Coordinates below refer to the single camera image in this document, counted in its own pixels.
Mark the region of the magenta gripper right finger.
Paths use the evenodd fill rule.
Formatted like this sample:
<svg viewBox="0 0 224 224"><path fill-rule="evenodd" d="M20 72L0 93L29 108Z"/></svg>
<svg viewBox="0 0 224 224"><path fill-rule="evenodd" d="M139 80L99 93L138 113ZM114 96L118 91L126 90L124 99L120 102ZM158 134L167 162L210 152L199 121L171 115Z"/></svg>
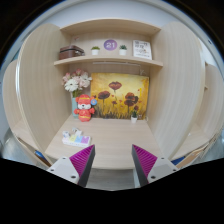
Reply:
<svg viewBox="0 0 224 224"><path fill-rule="evenodd" d="M157 157L137 145L132 145L132 157L141 187L178 171L167 158Z"/></svg>

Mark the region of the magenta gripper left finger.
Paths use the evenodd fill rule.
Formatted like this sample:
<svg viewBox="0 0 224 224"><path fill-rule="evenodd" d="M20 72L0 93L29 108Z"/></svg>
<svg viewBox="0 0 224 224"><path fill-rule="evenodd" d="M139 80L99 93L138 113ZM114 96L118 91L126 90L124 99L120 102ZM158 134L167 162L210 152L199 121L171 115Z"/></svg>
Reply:
<svg viewBox="0 0 224 224"><path fill-rule="evenodd" d="M85 187L94 157L95 146L91 145L71 157L61 157L48 169L48 172Z"/></svg>

